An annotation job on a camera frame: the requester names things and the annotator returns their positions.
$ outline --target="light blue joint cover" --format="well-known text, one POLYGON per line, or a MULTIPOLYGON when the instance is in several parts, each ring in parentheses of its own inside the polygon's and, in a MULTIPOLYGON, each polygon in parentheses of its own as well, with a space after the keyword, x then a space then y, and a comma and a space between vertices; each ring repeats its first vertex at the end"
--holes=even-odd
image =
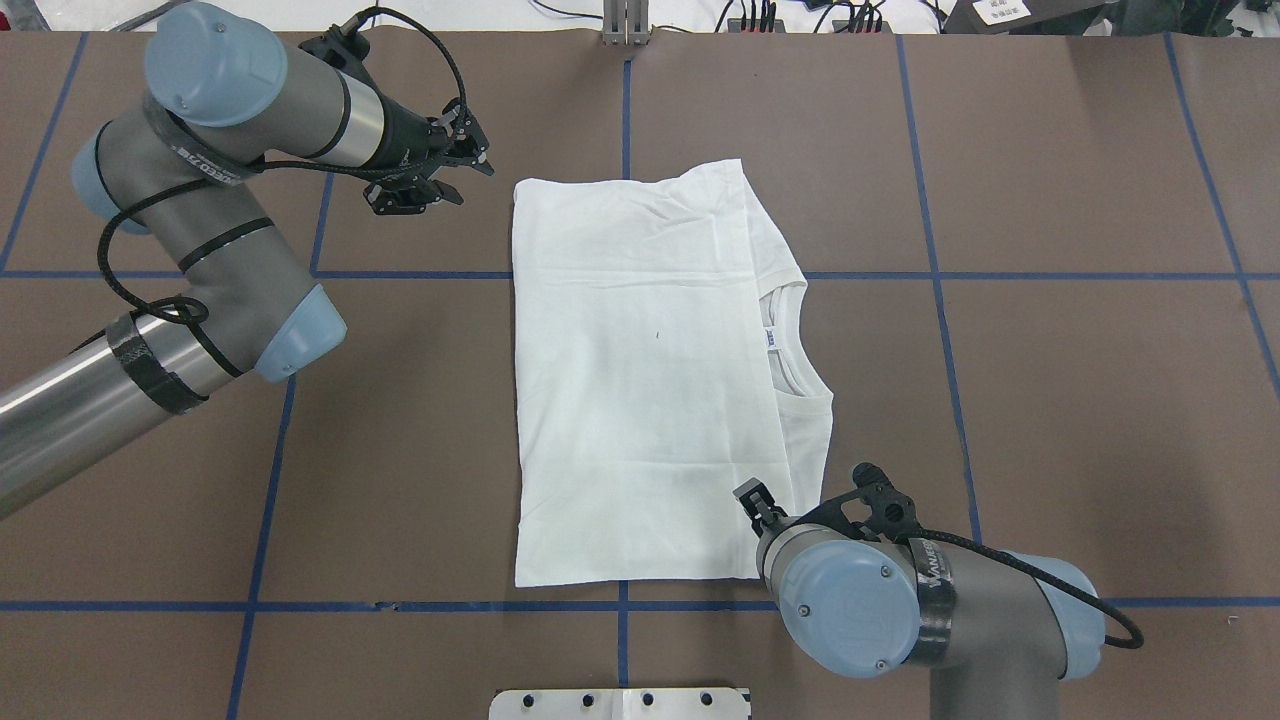
MULTIPOLYGON (((1020 552, 1010 555, 1098 597, 1098 591, 1093 588, 1089 578, 1065 560, 1020 552)), ((1061 679, 1075 680, 1093 673, 1102 661, 1102 643, 1107 635, 1106 616, 1055 587, 1036 582, 1044 592, 1044 598, 1057 618, 1057 626, 1062 630, 1062 642, 1066 643, 1066 671, 1061 679)))
POLYGON ((791 561, 778 588, 791 638, 846 678, 876 678, 897 667, 920 634, 914 578, 869 543, 833 539, 809 547, 791 561))
POLYGON ((278 383, 338 347, 346 337, 347 323, 317 284, 266 343, 253 369, 269 382, 278 383))
POLYGON ((228 127, 252 119, 284 87, 288 58, 265 27, 207 3, 165 13, 147 42, 151 95, 179 118, 228 127))
MULTIPOLYGON (((111 196, 106 192, 106 186, 102 184, 102 173, 97 169, 97 138, 102 136, 102 128, 99 128, 93 137, 88 138, 84 147, 76 154, 76 159, 72 160, 72 187, 76 188, 76 195, 79 195, 81 202, 86 208, 93 211, 95 215, 105 220, 110 220, 116 214, 119 214, 120 208, 115 205, 111 196)), ((145 225, 141 225, 133 220, 124 220, 120 223, 120 229, 132 234, 150 234, 145 225)))

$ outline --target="blue tape line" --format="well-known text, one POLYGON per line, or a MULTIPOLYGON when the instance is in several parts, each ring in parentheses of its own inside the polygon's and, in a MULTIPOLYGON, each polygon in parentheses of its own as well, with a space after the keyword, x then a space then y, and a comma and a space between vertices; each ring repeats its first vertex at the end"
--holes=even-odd
POLYGON ((1174 88, 1178 90, 1178 104, 1183 109, 1183 120, 1187 123, 1187 135, 1190 136, 1192 149, 1196 151, 1196 161, 1199 163, 1201 176, 1204 177, 1204 187, 1208 190, 1208 199, 1213 204, 1213 215, 1217 217, 1217 225, 1222 231, 1222 240, 1226 242, 1226 251, 1231 256, 1231 268, 1240 283, 1240 292, 1244 295, 1244 305, 1249 310, 1249 322, 1253 324, 1253 334, 1257 337, 1258 347, 1262 350, 1262 361, 1271 375, 1271 391, 1276 400, 1280 400, 1280 372, 1276 370, 1275 356, 1271 354, 1271 343, 1267 342, 1267 333, 1262 328, 1262 319, 1258 309, 1253 304, 1253 293, 1249 291, 1249 282, 1244 274, 1244 265, 1240 263, 1240 252, 1235 247, 1235 238, 1231 236, 1231 227, 1226 222, 1226 211, 1222 210, 1222 200, 1217 195, 1217 184, 1213 182, 1213 173, 1208 169, 1208 160, 1204 158, 1204 149, 1199 142, 1199 133, 1196 131, 1196 120, 1192 118, 1190 104, 1187 102, 1187 91, 1183 87, 1183 74, 1178 68, 1178 54, 1174 51, 1174 36, 1165 33, 1165 53, 1169 55, 1169 69, 1174 74, 1174 88))
POLYGON ((0 600, 0 612, 244 612, 247 602, 150 600, 0 600))
POLYGON ((865 272, 806 272, 804 274, 808 281, 931 281, 933 279, 933 273, 919 273, 919 272, 881 272, 881 270, 865 270, 865 272))
POLYGON ((244 624, 241 628, 241 646, 236 656, 236 674, 232 675, 232 692, 227 702, 227 720, 236 720, 239 712, 241 691, 244 687, 244 667, 248 665, 248 651, 253 641, 253 616, 259 591, 262 587, 262 566, 266 564, 266 547, 271 537, 271 519, 275 516, 275 496, 280 486, 280 469, 284 465, 284 439, 289 433, 289 420, 293 415, 293 396, 297 392, 297 377, 291 375, 284 388, 284 407, 280 410, 280 428, 275 436, 275 456, 271 459, 271 475, 266 483, 266 501, 262 503, 262 524, 257 532, 257 551, 253 553, 253 574, 248 585, 248 609, 244 611, 244 624))
POLYGON ((942 334, 942 359, 947 366, 947 387, 951 389, 951 415, 956 433, 960 436, 960 456, 964 461, 964 484, 969 495, 969 528, 975 542, 982 542, 982 520, 978 515, 978 491, 973 482, 973 465, 969 461, 969 436, 965 433, 964 409, 960 405, 960 383, 956 380, 955 354, 951 351, 951 328, 947 324, 946 302, 942 297, 942 275, 938 268, 938 250, 933 241, 933 218, 929 214, 929 197, 924 187, 924 163, 920 159, 920 138, 915 128, 915 108, 911 104, 911 81, 906 69, 906 45, 901 35, 895 35, 897 42, 897 65, 902 79, 902 102, 906 109, 906 129, 911 138, 911 163, 915 165, 915 188, 920 199, 920 219, 924 222, 924 247, 929 254, 929 272, 933 275, 933 305, 938 314, 938 331, 942 334))
POLYGON ((1280 607, 1280 597, 1114 597, 1116 607, 1280 607))
POLYGON ((616 612, 609 600, 504 600, 493 602, 396 602, 380 603, 397 612, 616 612))
POLYGON ((622 179, 631 179, 631 60, 622 63, 622 179))
POLYGON ((232 675, 232 693, 227 701, 227 720, 236 720, 239 715, 241 689, 244 687, 244 670, 248 667, 248 646, 253 639, 253 611, 244 614, 244 623, 241 625, 241 646, 236 655, 236 673, 232 675))
POLYGON ((333 173, 324 176, 324 192, 320 193, 320 213, 316 214, 316 234, 311 243, 311 274, 320 268, 320 250, 324 247, 324 229, 329 223, 329 199, 333 196, 333 173))
POLYGON ((987 273, 940 272, 943 281, 1234 281, 1233 273, 987 273))
MULTIPOLYGON (((1116 597, 1117 607, 1280 607, 1280 596, 1116 597)), ((612 600, 529 600, 477 602, 344 602, 344 601, 150 601, 150 600, 0 600, 0 612, 247 612, 253 614, 488 614, 488 612, 617 612, 612 600)), ((631 600, 632 612, 773 612, 767 600, 631 600)))
MULTIPOLYGON (((120 278, 182 279, 177 270, 116 270, 120 278)), ((315 270, 320 279, 424 279, 424 281, 509 281, 509 270, 315 270)), ((13 279, 100 279, 97 270, 0 270, 0 278, 13 279)), ((942 270, 812 270, 804 274, 810 281, 1079 281, 1079 282, 1235 282, 1235 273, 1059 273, 1059 272, 965 272, 942 270)), ((1249 281, 1280 281, 1280 273, 1244 273, 1249 281)))
POLYGON ((338 281, 509 281, 509 270, 316 270, 338 281))
POLYGON ((762 612, 776 611, 772 600, 637 600, 632 612, 762 612))
POLYGON ((631 616, 628 614, 628 606, 631 602, 631 583, 627 580, 618 582, 618 687, 626 688, 631 685, 631 648, 630 644, 630 625, 631 616))
POLYGON ((18 199, 18 208, 13 213, 13 223, 9 224, 9 234, 5 237, 4 247, 0 247, 0 270, 9 263, 14 242, 18 240, 18 228, 22 225, 22 217, 27 213, 27 202, 31 201, 31 192, 36 188, 36 178, 40 177, 40 167, 45 164, 45 152, 49 151, 49 142, 54 138, 54 128, 58 127, 58 118, 63 114, 63 105, 67 104, 67 95, 72 90, 72 79, 79 69, 81 55, 84 54, 84 45, 88 44, 88 33, 82 32, 79 42, 76 44, 76 54, 72 55, 72 64, 67 68, 67 77, 63 79, 63 88, 54 102, 54 111, 45 126, 45 137, 40 140, 40 149, 36 150, 36 160, 31 164, 31 173, 27 174, 27 184, 22 188, 22 197, 18 199))
POLYGON ((284 438, 289 433, 289 420, 293 415, 293 396, 297 393, 297 375, 291 375, 284 388, 284 407, 280 410, 280 427, 275 434, 275 456, 271 459, 271 475, 266 484, 266 502, 262 506, 262 524, 257 533, 257 551, 253 553, 253 575, 250 579, 248 600, 257 602, 262 587, 262 566, 266 565, 266 546, 271 537, 271 519, 275 516, 275 496, 280 487, 280 469, 284 465, 284 438))
MULTIPOLYGON (((178 270, 116 270, 115 277, 125 279, 182 279, 178 270)), ((102 273, 97 270, 4 270, 0 278, 14 279, 50 279, 50 281, 79 281, 102 279, 102 273)))

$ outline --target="black cable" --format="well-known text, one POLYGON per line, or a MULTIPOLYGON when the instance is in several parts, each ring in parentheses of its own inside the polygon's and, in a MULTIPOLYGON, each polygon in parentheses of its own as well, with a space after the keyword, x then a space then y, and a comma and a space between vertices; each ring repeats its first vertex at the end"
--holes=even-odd
POLYGON ((817 33, 819 29, 822 29, 822 23, 827 20, 827 15, 829 15, 832 10, 835 10, 836 8, 840 8, 840 6, 849 8, 849 23, 852 24, 852 22, 854 22, 854 4, 850 3, 849 0, 837 0, 836 3, 832 3, 831 5, 827 5, 827 9, 822 12, 822 17, 818 18, 818 24, 813 26, 813 32, 817 33))
POLYGON ((938 35, 942 35, 942 20, 947 19, 946 12, 938 5, 938 0, 932 0, 932 3, 929 0, 920 1, 924 3, 924 6, 933 10, 933 19, 938 20, 938 35))
POLYGON ((1089 594, 1089 593, 1084 592, 1083 589, 1073 585, 1071 583, 1068 583, 1062 578, 1059 578, 1057 575, 1046 573, 1044 570, 1041 570, 1039 568, 1037 568, 1037 566, 1034 566, 1034 565, 1032 565, 1029 562, 1019 560, 1019 559, 1014 557, 1012 555, 1010 555, 1007 552, 1002 552, 1002 551, 998 551, 998 550, 992 550, 992 548, 989 548, 989 547, 987 547, 987 546, 984 546, 984 544, 982 544, 979 542, 974 542, 974 541, 972 541, 972 539, 969 539, 966 537, 961 537, 961 536, 956 536, 956 534, 951 534, 951 533, 943 533, 941 530, 925 530, 923 528, 918 529, 918 530, 906 530, 906 532, 899 533, 899 536, 896 538, 893 538, 893 541, 899 542, 899 541, 902 541, 905 538, 922 538, 922 539, 929 539, 929 541, 934 541, 934 542, 945 542, 947 544, 954 544, 956 547, 963 547, 963 548, 965 548, 968 551, 977 552, 978 555, 980 555, 983 557, 987 557, 989 560, 995 560, 996 562, 1000 562, 1001 565, 1007 565, 1009 568, 1012 568, 1014 570, 1018 570, 1019 573, 1025 573, 1025 574, 1030 575, 1032 578, 1036 578, 1037 580, 1039 580, 1039 582, 1042 582, 1042 583, 1044 583, 1047 585, 1051 585, 1053 588, 1057 588, 1057 589, 1065 592, 1066 594, 1074 597, 1075 600, 1079 600, 1080 602, 1088 605, 1089 607, 1093 607, 1094 610, 1098 610, 1100 612, 1102 612, 1105 615, 1108 615, 1111 619, 1114 619, 1116 623, 1119 623, 1120 626, 1123 626, 1125 630, 1128 630, 1128 633, 1129 633, 1128 638, 1116 638, 1116 637, 1112 637, 1112 635, 1106 635, 1106 638, 1105 638, 1103 642, 1106 642, 1111 647, 1119 647, 1119 648, 1124 648, 1124 650, 1138 650, 1146 642, 1146 638, 1143 637, 1142 630, 1138 628, 1138 624, 1134 623, 1133 620, 1130 620, 1129 616, 1125 615, 1124 612, 1121 612, 1116 606, 1111 605, 1110 602, 1107 602, 1105 600, 1100 600, 1097 597, 1093 597, 1092 594, 1089 594))
POLYGON ((570 10, 561 10, 559 8, 552 8, 550 5, 548 5, 545 3, 541 3, 540 0, 529 0, 529 1, 532 3, 534 5, 538 5, 539 8, 541 8, 544 10, 550 10, 553 13, 559 13, 559 14, 567 17, 567 18, 588 18, 588 19, 591 19, 591 20, 603 20, 604 19, 604 15, 593 15, 591 13, 573 13, 573 12, 570 12, 570 10))
MULTIPOLYGON (((718 20, 716 20, 716 29, 713 29, 712 32, 719 32, 721 26, 724 24, 724 18, 728 17, 728 9, 732 8, 732 6, 733 6, 733 0, 728 0, 728 3, 724 3, 724 9, 721 10, 721 18, 718 20)), ((746 5, 744 4, 742 5, 742 22, 745 22, 745 20, 746 20, 746 5)))
POLYGON ((381 8, 381 6, 365 8, 358 13, 358 15, 362 18, 360 24, 365 24, 375 15, 389 15, 426 36, 426 38, 430 40, 433 45, 435 45, 436 50, 440 51, 440 55, 444 58, 444 61, 449 64, 449 72, 453 73, 453 81, 458 85, 458 104, 462 105, 463 110, 467 109, 467 88, 462 83, 462 70, 458 69, 458 64, 453 60, 453 55, 449 54, 449 49, 444 46, 444 42, 442 42, 440 38, 436 37, 434 32, 426 29, 426 26, 406 15, 404 13, 401 13, 399 10, 393 10, 390 8, 381 8))
MULTIPOLYGON (((115 277, 115 272, 111 270, 109 254, 111 251, 111 237, 115 236, 115 229, 119 228, 124 220, 128 220, 134 214, 141 213, 157 202, 164 202, 170 197, 177 197, 193 190, 211 187, 212 184, 212 181, 207 178, 175 184, 168 190, 161 190, 150 197, 138 200, 133 205, 129 205, 124 210, 116 213, 115 217, 106 222, 106 225, 102 228, 102 234, 97 240, 97 269, 102 273, 102 279, 106 281, 106 287, 111 288, 111 292, 120 296, 122 300, 132 305, 136 310, 141 310, 147 315, 160 318, 161 320, 169 320, 170 323, 177 323, 179 325, 198 325, 209 319, 209 306, 195 297, 182 297, 180 295, 174 295, 170 297, 163 297, 154 302, 147 302, 137 295, 133 295, 115 277)), ((88 342, 92 342, 93 340, 96 338, 90 338, 88 342)))
POLYGON ((73 347, 72 352, 76 352, 77 350, 82 350, 84 347, 88 347, 88 343, 93 342, 95 340, 97 340, 100 337, 106 337, 106 331, 105 329, 97 331, 96 333, 88 336, 88 338, 86 338, 84 342, 82 342, 82 343, 77 345, 76 347, 73 347))

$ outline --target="brown table surface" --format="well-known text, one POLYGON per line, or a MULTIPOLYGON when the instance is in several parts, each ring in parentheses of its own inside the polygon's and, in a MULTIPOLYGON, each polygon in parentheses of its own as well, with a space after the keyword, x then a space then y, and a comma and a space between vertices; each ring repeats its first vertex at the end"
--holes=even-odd
MULTIPOLYGON (((143 91, 145 41, 0 33, 0 387, 123 310, 68 169, 143 91)), ((0 717, 484 717, 502 688, 713 683, 765 720, 927 716, 927 673, 826 673, 759 583, 512 587, 512 186, 728 156, 812 279, 827 491, 876 461, 925 523, 1117 598, 1148 646, 1065 684, 1065 717, 1274 715, 1280 44, 445 41, 498 176, 445 173, 466 204, 425 218, 255 181, 349 337, 0 524, 0 717)), ((420 37, 372 42, 394 97, 452 96, 420 37)), ((182 284, 150 237, 114 258, 143 296, 182 284)))

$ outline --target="white t-shirt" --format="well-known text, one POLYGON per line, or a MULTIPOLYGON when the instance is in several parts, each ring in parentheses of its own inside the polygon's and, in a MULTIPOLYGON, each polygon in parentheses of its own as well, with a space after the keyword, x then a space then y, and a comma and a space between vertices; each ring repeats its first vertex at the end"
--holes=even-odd
POLYGON ((831 391, 805 279, 739 160, 516 186, 516 585, 754 578, 732 496, 818 503, 831 391))

